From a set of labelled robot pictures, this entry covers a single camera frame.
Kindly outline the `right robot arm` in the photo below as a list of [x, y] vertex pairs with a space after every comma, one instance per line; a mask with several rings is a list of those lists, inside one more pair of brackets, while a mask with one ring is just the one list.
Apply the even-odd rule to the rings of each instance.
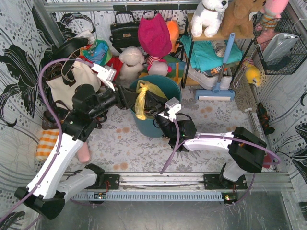
[[204, 176], [206, 189], [246, 189], [245, 174], [262, 171], [266, 144], [243, 127], [220, 134], [199, 133], [191, 117], [175, 120], [180, 110], [181, 104], [175, 97], [168, 100], [150, 91], [145, 93], [144, 112], [154, 118], [174, 151], [224, 151], [231, 156], [219, 174]]

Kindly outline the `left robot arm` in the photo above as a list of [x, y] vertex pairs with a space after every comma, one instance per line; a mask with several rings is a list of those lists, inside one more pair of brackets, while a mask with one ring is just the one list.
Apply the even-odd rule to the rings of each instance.
[[48, 218], [57, 217], [65, 203], [90, 186], [106, 186], [105, 171], [94, 164], [64, 182], [61, 178], [70, 161], [96, 129], [97, 117], [113, 106], [130, 109], [138, 97], [132, 89], [117, 86], [97, 94], [90, 84], [76, 88], [72, 97], [73, 110], [59, 128], [57, 142], [35, 178], [26, 186], [18, 187], [15, 196], [27, 207]]

